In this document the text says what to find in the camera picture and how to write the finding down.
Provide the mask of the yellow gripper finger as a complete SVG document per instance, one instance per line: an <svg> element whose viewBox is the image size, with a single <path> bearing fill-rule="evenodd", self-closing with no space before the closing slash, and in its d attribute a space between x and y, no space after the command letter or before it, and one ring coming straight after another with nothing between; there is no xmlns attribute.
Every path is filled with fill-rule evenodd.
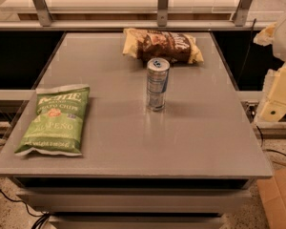
<svg viewBox="0 0 286 229"><path fill-rule="evenodd" d="M260 46L269 46L273 44L274 33L275 33L276 23L272 23L261 32L259 32L255 38L254 43Z"/></svg>
<svg viewBox="0 0 286 229"><path fill-rule="evenodd" d="M262 92L255 120L278 122L286 115L286 63L277 71L267 71Z"/></svg>

